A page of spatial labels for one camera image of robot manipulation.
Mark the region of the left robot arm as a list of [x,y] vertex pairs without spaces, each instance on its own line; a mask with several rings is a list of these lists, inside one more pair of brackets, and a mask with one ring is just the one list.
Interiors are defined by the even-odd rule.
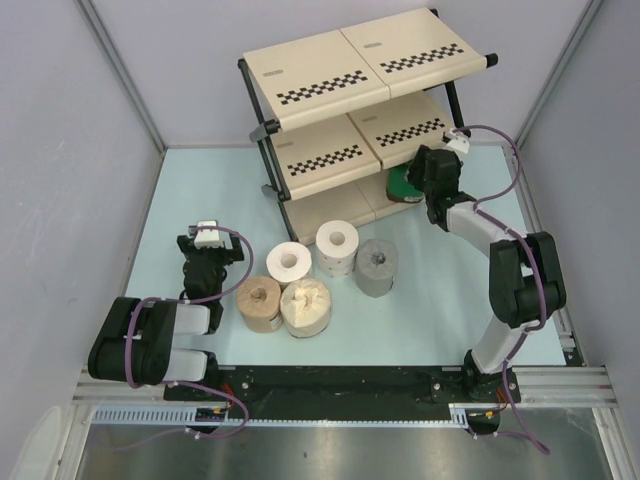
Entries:
[[178,336],[215,333],[224,307],[227,267],[253,259],[252,250],[238,233],[227,230],[231,245],[220,239],[215,225],[195,226],[176,238],[184,256],[183,290],[176,299],[117,297],[90,350],[87,369],[98,380],[125,382],[133,388],[186,381],[197,398],[214,397],[221,376],[209,368],[212,354],[177,348]]

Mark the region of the white pinkish paper roll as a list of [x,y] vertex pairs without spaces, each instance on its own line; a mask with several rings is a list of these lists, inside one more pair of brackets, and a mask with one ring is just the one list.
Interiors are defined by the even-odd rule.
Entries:
[[283,242],[276,245],[267,255],[266,267],[269,275],[282,288],[313,275],[311,252],[306,246],[297,242]]

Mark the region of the grey paper towel roll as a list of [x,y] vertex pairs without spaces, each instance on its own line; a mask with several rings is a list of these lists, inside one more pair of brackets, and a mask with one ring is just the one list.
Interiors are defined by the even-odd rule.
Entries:
[[356,255],[356,285],[369,297],[386,295],[394,284],[398,261],[398,250],[392,242],[382,239],[367,240]]

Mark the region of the green paper towel roll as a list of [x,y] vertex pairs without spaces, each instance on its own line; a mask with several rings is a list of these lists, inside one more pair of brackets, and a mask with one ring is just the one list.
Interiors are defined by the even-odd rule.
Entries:
[[424,200],[424,193],[406,180],[407,170],[408,165],[402,164],[387,171],[386,196],[396,203],[420,203]]

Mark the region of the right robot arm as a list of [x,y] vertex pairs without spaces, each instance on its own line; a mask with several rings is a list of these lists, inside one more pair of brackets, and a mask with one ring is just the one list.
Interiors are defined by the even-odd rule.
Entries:
[[459,188],[462,160],[451,149],[418,148],[407,181],[424,194],[431,224],[467,241],[489,261],[493,316],[464,358],[461,389],[473,401],[509,390],[509,370],[527,337],[542,330],[566,304],[566,288],[553,236],[522,235],[479,207]]

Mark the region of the white dotted paper roll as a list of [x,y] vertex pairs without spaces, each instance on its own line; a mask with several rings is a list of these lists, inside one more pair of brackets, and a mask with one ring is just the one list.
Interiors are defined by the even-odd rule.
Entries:
[[349,222],[328,221],[322,224],[315,238],[320,269],[334,278],[347,277],[355,268],[359,234]]

